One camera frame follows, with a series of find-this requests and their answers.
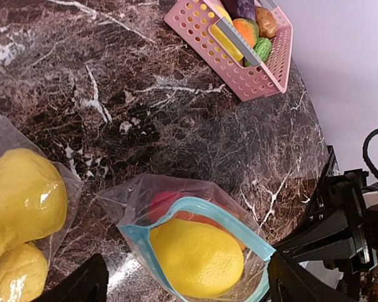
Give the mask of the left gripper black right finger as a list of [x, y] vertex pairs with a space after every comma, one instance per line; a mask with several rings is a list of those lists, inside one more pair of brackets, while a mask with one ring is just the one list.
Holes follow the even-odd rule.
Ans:
[[270, 297], [273, 302], [340, 302], [352, 299], [327, 286], [293, 258], [276, 251], [268, 265]]

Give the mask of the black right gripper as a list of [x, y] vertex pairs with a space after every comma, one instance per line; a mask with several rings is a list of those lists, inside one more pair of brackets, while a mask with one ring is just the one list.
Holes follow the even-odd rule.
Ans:
[[296, 262], [321, 260], [325, 268], [347, 274], [374, 269], [378, 188], [368, 187], [367, 177], [362, 169], [330, 177], [321, 190], [324, 207], [330, 210], [314, 213], [315, 223], [276, 243], [275, 249]]

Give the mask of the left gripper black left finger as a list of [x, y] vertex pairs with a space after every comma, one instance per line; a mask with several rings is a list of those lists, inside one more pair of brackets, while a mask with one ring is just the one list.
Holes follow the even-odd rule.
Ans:
[[75, 271], [51, 290], [42, 293], [36, 302], [105, 302], [108, 269], [103, 256], [93, 254]]

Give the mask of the yellow toy fruit front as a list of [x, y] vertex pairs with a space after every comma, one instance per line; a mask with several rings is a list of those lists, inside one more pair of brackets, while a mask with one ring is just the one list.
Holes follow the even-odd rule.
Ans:
[[173, 218], [153, 228], [149, 241], [170, 285], [185, 296], [222, 296], [244, 271], [239, 244], [208, 224]]

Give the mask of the red orange toy mango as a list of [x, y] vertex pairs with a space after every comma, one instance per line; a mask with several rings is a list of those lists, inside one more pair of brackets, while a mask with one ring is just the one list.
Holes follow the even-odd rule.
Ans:
[[[192, 197], [190, 193], [181, 193], [176, 191], [164, 191], [157, 193], [153, 196], [151, 203], [148, 207], [148, 214], [147, 217], [149, 221], [153, 224], [156, 223], [161, 217], [166, 215], [170, 208], [177, 202], [177, 200], [185, 197]], [[226, 228], [224, 228], [221, 224], [217, 223], [215, 220], [204, 216], [199, 215], [198, 213], [194, 213], [193, 211], [186, 211], [185, 208], [180, 208], [179, 211], [176, 211], [174, 217], [181, 220], [186, 221], [194, 221], [199, 223], [204, 223], [216, 227], [228, 234], [235, 239], [235, 241], [239, 244], [239, 247], [242, 251], [245, 250], [246, 246], [242, 241], [236, 238], [232, 233], [230, 233]]]

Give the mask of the large yellow toy fruit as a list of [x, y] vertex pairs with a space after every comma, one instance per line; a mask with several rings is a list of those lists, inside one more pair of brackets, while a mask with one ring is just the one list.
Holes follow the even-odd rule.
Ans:
[[0, 256], [61, 230], [67, 208], [65, 182], [51, 161], [27, 148], [0, 157]]

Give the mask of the clear zip bag yellow slider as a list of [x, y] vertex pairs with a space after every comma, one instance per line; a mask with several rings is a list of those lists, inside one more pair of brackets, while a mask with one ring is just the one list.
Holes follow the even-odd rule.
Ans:
[[0, 301], [32, 301], [71, 227], [80, 178], [0, 114]]

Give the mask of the small yellow toy lemon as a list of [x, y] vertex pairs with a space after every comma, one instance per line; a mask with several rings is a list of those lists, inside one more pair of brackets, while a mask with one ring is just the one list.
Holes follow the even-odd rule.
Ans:
[[44, 254], [23, 243], [0, 257], [0, 301], [32, 301], [45, 287], [49, 270]]

